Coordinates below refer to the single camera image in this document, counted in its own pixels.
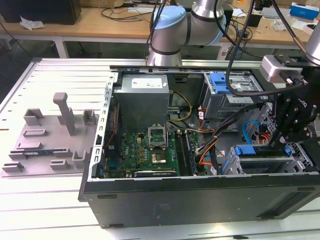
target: blue box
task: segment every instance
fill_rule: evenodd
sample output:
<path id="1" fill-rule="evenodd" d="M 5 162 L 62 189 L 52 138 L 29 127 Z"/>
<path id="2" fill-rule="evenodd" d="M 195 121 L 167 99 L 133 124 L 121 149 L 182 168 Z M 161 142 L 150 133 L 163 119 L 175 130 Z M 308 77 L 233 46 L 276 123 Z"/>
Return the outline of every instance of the blue box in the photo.
<path id="1" fill-rule="evenodd" d="M 313 20 L 319 15 L 319 7 L 293 2 L 290 6 L 290 15 Z"/>

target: yellow wire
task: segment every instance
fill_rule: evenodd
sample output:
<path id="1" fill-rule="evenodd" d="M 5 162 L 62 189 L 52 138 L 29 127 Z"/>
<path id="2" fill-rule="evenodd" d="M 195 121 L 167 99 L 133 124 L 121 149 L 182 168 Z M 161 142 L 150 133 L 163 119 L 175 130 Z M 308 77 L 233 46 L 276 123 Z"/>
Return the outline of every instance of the yellow wire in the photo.
<path id="1" fill-rule="evenodd" d="M 188 99 L 185 96 L 183 96 L 180 92 L 178 92 L 178 91 L 173 91 L 173 92 L 177 93 L 178 95 L 180 95 L 180 97 L 182 97 L 189 105 L 189 112 L 188 112 L 187 116 L 182 117 L 182 118 L 167 120 L 168 122 L 180 122 L 180 121 L 183 121 L 183 120 L 185 120 L 185 119 L 187 119 L 187 118 L 189 118 L 191 116 L 192 106 L 191 106 L 190 102 L 188 101 Z"/>

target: label sticker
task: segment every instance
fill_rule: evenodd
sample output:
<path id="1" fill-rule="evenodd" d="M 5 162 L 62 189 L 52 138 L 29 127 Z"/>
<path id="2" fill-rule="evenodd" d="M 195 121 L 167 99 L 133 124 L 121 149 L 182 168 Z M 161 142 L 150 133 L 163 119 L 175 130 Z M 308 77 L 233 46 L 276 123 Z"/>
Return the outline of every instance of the label sticker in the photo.
<path id="1" fill-rule="evenodd" d="M 201 120 L 204 119 L 204 112 L 203 111 L 199 112 L 199 119 L 201 119 Z"/>
<path id="2" fill-rule="evenodd" d="M 161 78 L 134 78 L 131 87 L 133 89 L 162 89 Z"/>
<path id="3" fill-rule="evenodd" d="M 24 152 L 24 155 L 39 155 L 37 152 Z"/>
<path id="4" fill-rule="evenodd" d="M 213 175 L 217 175 L 217 170 L 213 167 L 213 166 L 211 166 L 211 168 L 210 168 L 210 172 L 213 174 Z"/>
<path id="5" fill-rule="evenodd" d="M 222 150 L 222 151 L 219 151 L 217 154 L 216 154 L 217 157 L 225 157 L 226 154 L 225 154 L 225 151 Z"/>

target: wooden desk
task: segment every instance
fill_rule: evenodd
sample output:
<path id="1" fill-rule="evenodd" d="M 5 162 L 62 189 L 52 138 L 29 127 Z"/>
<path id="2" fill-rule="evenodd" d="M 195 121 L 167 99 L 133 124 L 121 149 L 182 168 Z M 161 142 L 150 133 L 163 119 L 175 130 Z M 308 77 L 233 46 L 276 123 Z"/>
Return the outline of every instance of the wooden desk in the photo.
<path id="1" fill-rule="evenodd" d="M 233 1 L 233 5 L 236 8 L 242 9 L 244 12 L 249 10 L 250 0 L 246 0 L 245 2 L 237 2 L 236 0 Z M 245 22 L 246 17 L 238 17 L 236 20 L 240 23 Z M 273 20 L 271 19 L 264 19 L 263 17 L 260 20 L 258 27 L 249 27 L 253 32 L 253 37 L 249 41 L 250 44 L 279 44 L 279 45 L 294 45 L 294 41 L 292 37 L 288 33 L 287 30 L 285 31 L 274 31 L 271 28 Z M 293 28 L 294 33 L 301 39 L 302 42 L 308 42 L 310 35 L 306 34 L 304 31 Z M 235 29 L 230 27 L 231 36 L 233 39 L 236 37 Z"/>
<path id="2" fill-rule="evenodd" d="M 245 12 L 249 9 L 250 0 L 244 3 L 233 4 Z M 119 13 L 125 8 L 116 9 Z M 113 14 L 113 17 L 121 18 L 137 15 L 135 12 L 122 12 Z M 145 14 L 144 18 L 150 20 L 151 14 Z M 101 16 L 100 10 L 96 7 L 82 8 L 82 13 L 74 25 L 45 24 L 45 28 L 34 29 L 32 31 L 23 28 L 19 23 L 3 23 L 5 28 L 16 38 L 26 40 L 54 41 L 61 58 L 68 58 L 68 51 L 65 45 L 67 41 L 79 42 L 111 42 L 111 43 L 145 43 L 149 35 L 149 23 L 141 16 L 141 21 L 119 22 Z M 240 23 L 244 22 L 244 17 L 239 17 Z M 253 31 L 252 39 L 247 43 L 249 48 L 272 48 L 272 49 L 298 49 L 292 41 L 288 31 L 274 31 L 270 24 L 272 20 L 261 19 L 258 27 L 250 27 Z M 307 42 L 309 35 L 301 30 L 294 29 L 294 32 L 303 42 Z M 229 35 L 235 39 L 235 30 L 229 28 Z M 0 39 L 10 39 L 11 37 L 0 27 Z M 231 43 L 224 37 L 217 44 L 220 46 L 218 60 L 224 60 Z"/>

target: floor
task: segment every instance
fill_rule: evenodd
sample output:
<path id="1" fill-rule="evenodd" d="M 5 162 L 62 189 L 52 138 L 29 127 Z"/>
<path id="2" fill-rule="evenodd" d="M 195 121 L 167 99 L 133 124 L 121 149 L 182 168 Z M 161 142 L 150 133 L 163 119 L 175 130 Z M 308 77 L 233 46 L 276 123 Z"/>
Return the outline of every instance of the floor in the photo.
<path id="1" fill-rule="evenodd" d="M 19 40 L 23 48 L 33 57 L 58 58 L 56 47 L 51 41 Z M 11 51 L 5 51 L 0 46 L 0 103 L 26 69 L 31 58 L 15 42 L 10 41 Z M 144 58 L 144 44 L 139 43 L 101 43 L 102 52 L 97 42 L 67 42 L 70 58 L 113 58 L 113 59 L 142 59 Z M 218 47 L 215 46 L 183 46 L 181 54 L 183 59 L 214 60 L 218 55 Z M 257 55 L 271 53 L 271 49 L 255 48 Z M 256 60 L 246 54 L 241 60 Z"/>

